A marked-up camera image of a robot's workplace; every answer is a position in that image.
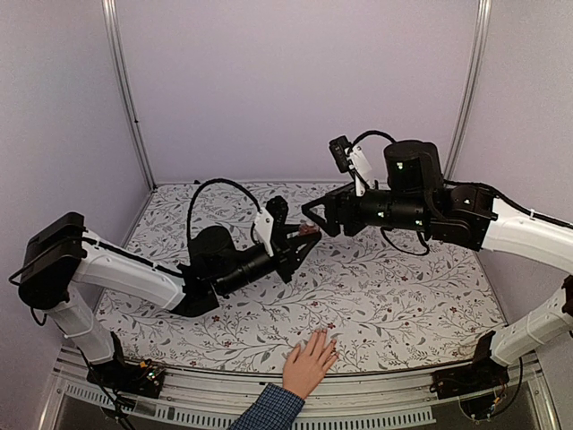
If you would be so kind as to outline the pink nail polish bottle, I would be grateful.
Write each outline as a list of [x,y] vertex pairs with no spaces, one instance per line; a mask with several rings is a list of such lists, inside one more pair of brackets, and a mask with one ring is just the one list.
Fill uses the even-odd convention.
[[301,236],[317,233],[319,229],[315,225],[301,224],[298,232]]

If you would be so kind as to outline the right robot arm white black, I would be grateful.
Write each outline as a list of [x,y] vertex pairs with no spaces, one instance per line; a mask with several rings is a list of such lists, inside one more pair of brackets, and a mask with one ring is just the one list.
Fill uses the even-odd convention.
[[435,239],[572,272],[571,224],[527,210],[489,185],[445,180],[433,143],[389,144],[384,150],[385,189],[369,180],[369,163],[345,137],[330,142],[329,149],[338,169],[354,181],[302,207],[329,236],[353,237],[365,227],[381,233],[410,230],[423,244]]

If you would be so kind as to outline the blue checked sleeve forearm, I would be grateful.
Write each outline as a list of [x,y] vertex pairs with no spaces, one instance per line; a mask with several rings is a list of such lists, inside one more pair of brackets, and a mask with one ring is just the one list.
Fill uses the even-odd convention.
[[258,399],[229,430],[288,430],[302,411],[305,400],[275,384],[269,384]]

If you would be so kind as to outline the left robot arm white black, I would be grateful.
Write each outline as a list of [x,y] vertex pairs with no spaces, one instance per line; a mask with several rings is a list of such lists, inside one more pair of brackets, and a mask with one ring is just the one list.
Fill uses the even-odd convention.
[[27,244],[22,267],[9,277],[20,300],[49,316],[113,388],[133,381],[122,347],[103,328],[76,290],[86,284],[142,298],[162,310],[196,317],[218,307],[221,297],[271,273],[292,280],[321,240],[316,227],[286,224],[269,214],[254,222],[254,245],[239,250],[221,226],[203,229],[190,242],[191,257],[176,269],[108,243],[69,212]]

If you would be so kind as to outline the person's bare hand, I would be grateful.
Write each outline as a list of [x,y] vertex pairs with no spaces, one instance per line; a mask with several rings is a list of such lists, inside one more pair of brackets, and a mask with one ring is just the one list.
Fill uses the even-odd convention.
[[337,341],[328,331],[314,331],[304,347],[297,345],[283,368],[282,388],[306,400],[338,359]]

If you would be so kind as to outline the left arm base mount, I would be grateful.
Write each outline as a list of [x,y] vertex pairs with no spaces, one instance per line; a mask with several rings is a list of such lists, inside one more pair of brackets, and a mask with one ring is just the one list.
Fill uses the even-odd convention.
[[90,364],[87,380],[112,391],[157,399],[165,381],[165,367],[149,358],[138,364],[126,362],[120,340],[113,332],[111,338],[112,359],[103,364]]

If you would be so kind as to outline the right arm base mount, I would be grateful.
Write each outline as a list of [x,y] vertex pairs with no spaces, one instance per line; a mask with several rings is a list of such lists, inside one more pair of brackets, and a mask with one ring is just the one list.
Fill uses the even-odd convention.
[[[509,382],[509,373],[506,366],[497,364],[491,358],[494,334],[494,331],[490,331],[477,341],[469,364],[433,372],[430,392],[436,393],[439,400],[444,400],[496,387],[504,391]],[[501,394],[490,392],[480,398],[463,400],[462,412],[473,420],[492,418],[501,397]]]

